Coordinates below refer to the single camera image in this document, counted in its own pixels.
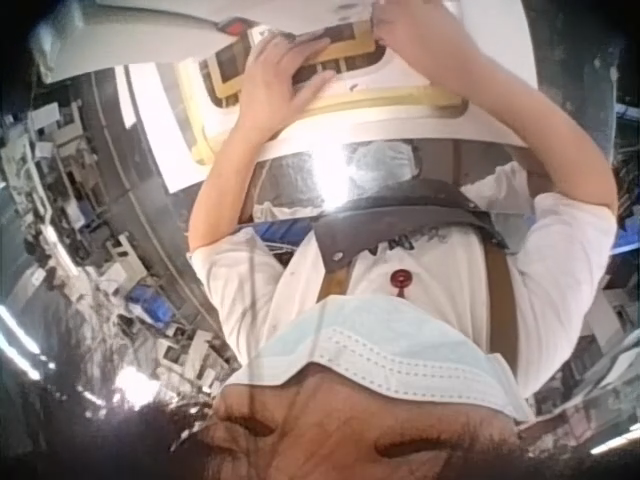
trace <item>hand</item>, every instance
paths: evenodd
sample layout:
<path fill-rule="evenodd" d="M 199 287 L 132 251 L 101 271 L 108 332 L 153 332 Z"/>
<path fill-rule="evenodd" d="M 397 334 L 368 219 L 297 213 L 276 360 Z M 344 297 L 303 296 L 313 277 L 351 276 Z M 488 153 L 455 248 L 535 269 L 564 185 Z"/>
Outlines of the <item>hand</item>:
<path fill-rule="evenodd" d="M 244 135 L 267 142 L 292 124 L 336 76 L 324 71 L 300 91 L 294 91 L 292 77 L 308 59 L 330 45 L 328 38 L 289 41 L 272 33 L 251 52 L 240 92 L 240 115 L 236 124 Z"/>
<path fill-rule="evenodd" d="M 386 0 L 373 8 L 381 43 L 432 83 L 467 96 L 484 55 L 442 0 Z"/>

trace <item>brown strap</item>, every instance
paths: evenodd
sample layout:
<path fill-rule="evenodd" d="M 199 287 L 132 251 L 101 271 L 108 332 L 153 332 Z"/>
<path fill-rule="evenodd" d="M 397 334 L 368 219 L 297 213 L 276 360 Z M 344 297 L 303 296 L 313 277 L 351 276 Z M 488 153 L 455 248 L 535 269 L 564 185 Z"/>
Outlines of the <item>brown strap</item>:
<path fill-rule="evenodd" d="M 499 353 L 514 375 L 518 372 L 518 318 L 507 256 L 497 246 L 484 242 L 489 285 L 489 351 Z"/>

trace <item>light blue face mask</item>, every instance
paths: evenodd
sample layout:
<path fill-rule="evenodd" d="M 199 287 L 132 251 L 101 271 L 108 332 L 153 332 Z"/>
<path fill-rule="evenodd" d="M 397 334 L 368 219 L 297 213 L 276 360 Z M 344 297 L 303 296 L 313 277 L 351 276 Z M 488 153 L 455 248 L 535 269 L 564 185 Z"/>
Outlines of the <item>light blue face mask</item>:
<path fill-rule="evenodd" d="M 500 355 L 485 354 L 449 325 L 387 296 L 328 298 L 269 340 L 226 385 L 282 385 L 309 363 L 389 398 L 478 405 L 532 419 Z"/>

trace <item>white t-shirt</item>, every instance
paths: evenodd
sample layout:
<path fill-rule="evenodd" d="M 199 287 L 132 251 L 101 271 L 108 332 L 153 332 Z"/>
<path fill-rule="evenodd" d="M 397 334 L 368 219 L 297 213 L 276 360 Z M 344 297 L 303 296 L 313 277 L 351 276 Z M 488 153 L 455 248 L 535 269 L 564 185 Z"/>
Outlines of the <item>white t-shirt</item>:
<path fill-rule="evenodd" d="M 463 188 L 481 208 L 534 213 L 522 250 L 508 257 L 517 302 L 521 393 L 529 396 L 571 355 L 605 272 L 617 231 L 604 207 L 556 193 L 531 201 L 526 172 L 515 162 Z M 441 229 L 414 242 L 415 250 L 361 253 L 353 262 L 348 295 L 396 295 L 398 269 L 412 272 L 405 298 L 488 348 L 489 305 L 482 242 L 471 229 Z M 242 363 L 317 299 L 325 271 L 311 233 L 284 269 L 253 230 L 244 229 L 194 252 L 193 267 L 218 309 L 227 341 Z"/>

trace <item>red button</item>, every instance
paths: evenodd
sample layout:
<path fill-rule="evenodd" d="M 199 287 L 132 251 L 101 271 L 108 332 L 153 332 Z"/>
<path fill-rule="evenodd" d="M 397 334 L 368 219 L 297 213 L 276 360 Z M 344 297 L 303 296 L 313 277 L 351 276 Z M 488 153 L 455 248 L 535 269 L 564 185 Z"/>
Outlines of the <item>red button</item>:
<path fill-rule="evenodd" d="M 391 274 L 391 285 L 399 290 L 408 288 L 413 282 L 413 275 L 409 270 L 396 270 Z"/>

